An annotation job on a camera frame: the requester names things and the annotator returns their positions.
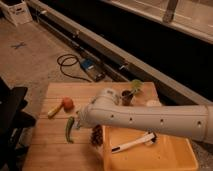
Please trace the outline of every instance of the wooden table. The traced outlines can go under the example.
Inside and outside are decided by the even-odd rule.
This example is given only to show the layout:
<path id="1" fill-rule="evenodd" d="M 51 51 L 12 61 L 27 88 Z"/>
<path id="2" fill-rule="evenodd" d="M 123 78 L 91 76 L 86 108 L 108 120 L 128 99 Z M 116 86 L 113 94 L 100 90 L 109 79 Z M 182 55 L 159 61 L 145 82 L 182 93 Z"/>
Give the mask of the wooden table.
<path id="1" fill-rule="evenodd" d="M 67 118 L 87 105 L 103 88 L 111 87 L 118 91 L 130 89 L 130 83 L 51 83 L 44 99 L 41 114 L 37 121 L 32 142 L 23 167 L 24 171 L 73 170 L 101 171 L 103 160 L 97 150 L 90 145 L 90 129 L 73 130 L 74 144 L 65 138 Z M 62 97 L 71 97 L 75 109 L 66 114 L 61 110 L 54 119 L 47 118 L 47 111 L 58 105 Z M 158 100 L 153 83 L 144 83 L 141 97 L 134 104 L 145 104 L 148 100 Z"/>

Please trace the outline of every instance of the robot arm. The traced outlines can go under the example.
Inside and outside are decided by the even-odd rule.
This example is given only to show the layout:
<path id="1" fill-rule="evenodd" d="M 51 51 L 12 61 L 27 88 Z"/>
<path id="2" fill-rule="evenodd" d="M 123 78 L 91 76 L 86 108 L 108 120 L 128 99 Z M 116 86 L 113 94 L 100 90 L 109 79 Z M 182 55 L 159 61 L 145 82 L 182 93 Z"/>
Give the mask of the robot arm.
<path id="1" fill-rule="evenodd" d="M 213 144 L 213 106 L 134 107 L 118 106 L 118 103 L 118 93 L 104 89 L 79 111 L 81 126 L 133 128 Z"/>

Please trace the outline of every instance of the orange plastic tray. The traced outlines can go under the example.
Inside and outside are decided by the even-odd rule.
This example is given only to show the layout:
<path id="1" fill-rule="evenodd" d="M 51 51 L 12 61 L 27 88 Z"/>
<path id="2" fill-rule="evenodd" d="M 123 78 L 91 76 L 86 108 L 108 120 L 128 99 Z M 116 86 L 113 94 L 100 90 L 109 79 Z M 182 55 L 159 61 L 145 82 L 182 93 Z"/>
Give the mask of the orange plastic tray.
<path id="1" fill-rule="evenodd" d="M 188 139 L 157 134 L 158 138 L 154 145 L 140 144 L 112 154 L 112 147 L 135 140 L 144 132 L 108 126 L 103 130 L 105 171 L 198 170 L 198 163 Z"/>

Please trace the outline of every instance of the black panel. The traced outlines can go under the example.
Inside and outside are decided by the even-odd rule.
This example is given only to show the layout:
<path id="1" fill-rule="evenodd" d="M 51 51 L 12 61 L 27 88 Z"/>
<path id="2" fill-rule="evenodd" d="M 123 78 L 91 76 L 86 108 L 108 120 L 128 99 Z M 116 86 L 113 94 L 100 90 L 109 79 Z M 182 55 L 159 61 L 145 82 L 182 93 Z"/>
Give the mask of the black panel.
<path id="1" fill-rule="evenodd" d="M 213 100 L 213 46 L 98 0 L 41 0 Z"/>

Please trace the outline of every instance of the green leaf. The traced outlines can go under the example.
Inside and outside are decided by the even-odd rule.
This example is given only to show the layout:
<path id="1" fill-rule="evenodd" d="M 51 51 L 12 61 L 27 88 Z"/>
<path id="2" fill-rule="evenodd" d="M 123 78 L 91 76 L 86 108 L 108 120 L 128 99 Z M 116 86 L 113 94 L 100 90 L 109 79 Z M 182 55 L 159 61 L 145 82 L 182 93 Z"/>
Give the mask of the green leaf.
<path id="1" fill-rule="evenodd" d="M 140 91 L 142 81 L 140 81 L 138 79 L 134 79 L 134 80 L 132 80 L 131 85 L 132 85 L 132 93 L 136 94 L 137 92 Z"/>

